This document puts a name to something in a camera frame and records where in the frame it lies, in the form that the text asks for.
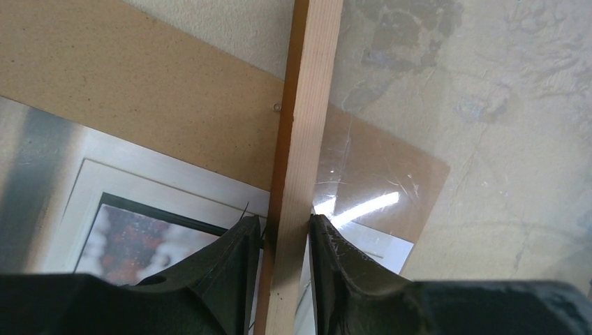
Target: black object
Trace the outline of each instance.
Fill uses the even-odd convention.
[[[592,334],[592,304],[555,282],[410,282],[309,222],[318,335]]]
[[[246,334],[257,217],[137,286],[84,274],[0,277],[0,334]]]

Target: brown side of wooden beam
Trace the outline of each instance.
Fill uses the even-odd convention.
[[[255,334],[292,334],[343,0],[296,0]]]

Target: concrete floor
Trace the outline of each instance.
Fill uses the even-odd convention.
[[[283,77],[293,0],[127,0]],[[592,3],[345,0],[331,101],[444,160],[403,275],[592,278]]]

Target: hole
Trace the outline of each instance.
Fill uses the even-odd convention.
[[[164,277],[164,276],[158,276],[158,275],[150,276],[150,277],[144,278],[136,286],[156,285],[156,284],[164,283],[165,281],[166,281],[166,277]]]

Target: wooden stick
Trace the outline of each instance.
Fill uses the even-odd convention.
[[[255,334],[292,334],[343,0],[295,0]]]

